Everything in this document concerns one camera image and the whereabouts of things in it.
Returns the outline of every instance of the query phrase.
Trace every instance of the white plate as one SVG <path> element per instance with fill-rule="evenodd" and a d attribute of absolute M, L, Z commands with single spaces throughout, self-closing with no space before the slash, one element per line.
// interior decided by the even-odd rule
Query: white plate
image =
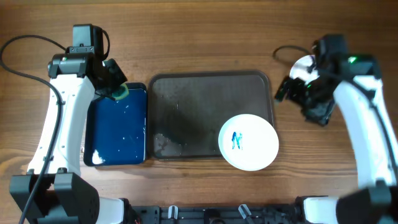
<path fill-rule="evenodd" d="M 232 166 L 255 171 L 267 167 L 276 158 L 279 140 L 268 121 L 241 114 L 225 122 L 218 135 L 218 147 Z"/>
<path fill-rule="evenodd" d="M 316 80 L 318 75 L 318 70 L 312 70 L 311 74 L 307 72 L 307 67 L 312 65 L 311 57 L 315 57 L 315 55 L 306 55 L 296 61 L 290 70 L 290 77 L 292 79 L 299 78 L 305 81 L 305 84 L 308 85 L 313 80 Z"/>

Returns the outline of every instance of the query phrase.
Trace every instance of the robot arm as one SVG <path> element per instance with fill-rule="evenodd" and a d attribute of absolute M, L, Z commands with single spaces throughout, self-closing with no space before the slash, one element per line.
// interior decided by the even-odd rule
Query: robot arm
<path fill-rule="evenodd" d="M 50 83 L 63 100 L 63 113 L 52 157 L 26 218 L 30 223 L 121 223 L 131 210 L 126 201 L 99 197 L 80 175 L 80 144 L 88 107 L 95 94 L 110 96 L 127 79 L 113 59 L 103 62 L 103 33 L 91 24 L 73 26 L 73 47 L 54 55 Z M 42 137 L 27 175 L 12 177 L 10 193 L 21 210 L 44 165 L 55 127 L 57 98 L 50 92 Z M 54 190 L 47 190 L 53 184 Z"/>
<path fill-rule="evenodd" d="M 381 73 L 370 55 L 351 55 L 341 35 L 326 35 L 312 55 L 298 60 L 276 100 L 299 104 L 307 121 L 327 125 L 335 103 L 353 145 L 359 192 L 342 198 L 308 197 L 310 223 L 378 223 L 397 218 L 398 145 L 382 95 Z"/>

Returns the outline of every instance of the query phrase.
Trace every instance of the white bowl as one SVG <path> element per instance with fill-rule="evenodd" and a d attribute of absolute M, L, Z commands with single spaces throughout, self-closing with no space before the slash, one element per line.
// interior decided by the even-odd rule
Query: white bowl
<path fill-rule="evenodd" d="M 279 140 L 268 121 L 241 114 L 225 122 L 218 135 L 218 147 L 232 166 L 255 171 L 267 167 L 276 158 Z"/>

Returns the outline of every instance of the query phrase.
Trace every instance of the white paint splatter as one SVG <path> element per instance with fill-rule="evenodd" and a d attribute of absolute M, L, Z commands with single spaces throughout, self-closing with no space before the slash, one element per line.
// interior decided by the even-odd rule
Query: white paint splatter
<path fill-rule="evenodd" d="M 93 158 L 91 159 L 95 165 L 100 165 L 105 162 L 103 158 L 98 154 L 98 151 L 95 149 L 93 153 Z"/>

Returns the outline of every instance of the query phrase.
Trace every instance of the blue ink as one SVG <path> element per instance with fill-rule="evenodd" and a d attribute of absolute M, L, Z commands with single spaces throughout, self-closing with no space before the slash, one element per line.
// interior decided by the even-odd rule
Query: blue ink
<path fill-rule="evenodd" d="M 242 133 L 239 133 L 239 137 L 236 134 L 236 132 L 233 133 L 233 135 L 232 135 L 232 149 L 235 149 L 235 145 L 236 144 L 238 145 L 238 149 L 243 149 L 242 138 L 243 138 Z"/>

